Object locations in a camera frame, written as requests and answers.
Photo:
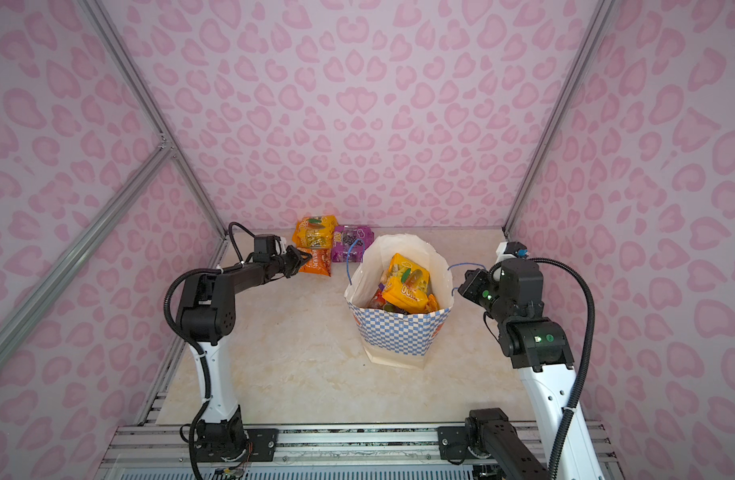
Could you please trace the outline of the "orange snack packet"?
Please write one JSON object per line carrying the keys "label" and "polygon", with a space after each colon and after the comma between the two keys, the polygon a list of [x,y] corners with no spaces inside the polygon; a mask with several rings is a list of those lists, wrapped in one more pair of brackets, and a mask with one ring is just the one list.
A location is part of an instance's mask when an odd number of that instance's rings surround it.
{"label": "orange snack packet", "polygon": [[301,273],[321,276],[332,275],[332,254],[329,249],[310,249],[300,247],[299,250],[308,256],[308,261],[300,268]]}

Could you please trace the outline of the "magenta grape candy bag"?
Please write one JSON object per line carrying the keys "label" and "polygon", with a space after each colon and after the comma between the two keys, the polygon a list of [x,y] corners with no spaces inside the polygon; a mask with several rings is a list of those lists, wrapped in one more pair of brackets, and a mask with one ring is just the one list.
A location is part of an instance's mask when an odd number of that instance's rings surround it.
{"label": "magenta grape candy bag", "polygon": [[375,232],[365,225],[339,225],[335,228],[331,260],[334,263],[361,263],[375,241]]}

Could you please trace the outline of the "yellow mango candy bag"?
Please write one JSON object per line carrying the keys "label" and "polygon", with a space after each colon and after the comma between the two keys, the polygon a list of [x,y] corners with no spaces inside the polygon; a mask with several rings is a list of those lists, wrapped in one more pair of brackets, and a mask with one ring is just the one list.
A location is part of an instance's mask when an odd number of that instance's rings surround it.
{"label": "yellow mango candy bag", "polygon": [[383,280],[383,300],[409,313],[422,314],[429,305],[429,270],[417,262],[395,254]]}
{"label": "yellow mango candy bag", "polygon": [[433,294],[429,294],[427,296],[427,305],[425,306],[425,313],[433,313],[436,311],[439,311],[441,307],[439,307],[439,301],[437,301],[437,297]]}

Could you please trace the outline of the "white blue checkered paper bag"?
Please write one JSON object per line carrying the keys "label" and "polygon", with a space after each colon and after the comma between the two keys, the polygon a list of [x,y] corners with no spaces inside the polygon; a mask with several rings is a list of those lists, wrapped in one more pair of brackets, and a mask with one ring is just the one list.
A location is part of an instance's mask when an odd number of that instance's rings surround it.
{"label": "white blue checkered paper bag", "polygon": [[[391,304],[387,310],[368,308],[383,280],[389,262],[401,254],[429,270],[429,294],[439,301],[439,311],[409,314]],[[453,267],[429,244],[411,234],[382,235],[367,248],[359,264],[347,263],[345,300],[361,336],[367,357],[373,363],[421,369],[435,338],[453,312],[455,292]]]}

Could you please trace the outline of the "red fruit candy bag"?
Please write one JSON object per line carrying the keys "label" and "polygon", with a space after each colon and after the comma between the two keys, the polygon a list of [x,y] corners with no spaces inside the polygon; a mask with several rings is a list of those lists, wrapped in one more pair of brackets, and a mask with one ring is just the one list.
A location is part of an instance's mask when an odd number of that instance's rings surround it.
{"label": "red fruit candy bag", "polygon": [[387,310],[387,300],[383,298],[383,292],[381,292],[381,290],[377,290],[377,292],[373,294],[373,297],[369,300],[369,304],[367,304],[367,308],[373,310]]}

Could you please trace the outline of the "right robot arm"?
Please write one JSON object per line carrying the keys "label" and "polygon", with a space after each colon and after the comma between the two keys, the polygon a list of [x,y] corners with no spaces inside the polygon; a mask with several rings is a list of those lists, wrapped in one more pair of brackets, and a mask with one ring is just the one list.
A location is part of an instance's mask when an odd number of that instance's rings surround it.
{"label": "right robot arm", "polygon": [[[487,464],[479,475],[497,479],[601,479],[603,468],[581,410],[595,334],[591,287],[561,261],[529,257],[519,242],[505,242],[501,248],[495,265],[467,271],[459,295],[483,308],[485,322],[497,324],[493,337],[527,390],[545,460],[529,450],[499,408],[473,410],[463,426],[439,428],[439,456],[453,465],[483,460]],[[543,312],[544,265],[569,274],[585,298],[579,360],[573,358],[563,327]]]}

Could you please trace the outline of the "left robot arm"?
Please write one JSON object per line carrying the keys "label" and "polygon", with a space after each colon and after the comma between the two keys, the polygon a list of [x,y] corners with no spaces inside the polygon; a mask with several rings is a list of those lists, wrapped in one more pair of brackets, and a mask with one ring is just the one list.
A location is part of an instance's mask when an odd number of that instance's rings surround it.
{"label": "left robot arm", "polygon": [[236,296],[291,278],[312,260],[311,253],[286,245],[277,235],[259,234],[254,237],[254,251],[235,265],[190,270],[169,287],[164,299],[166,322],[193,354],[201,395],[200,409],[186,434],[193,464],[251,458],[229,354],[222,346],[238,321]]}

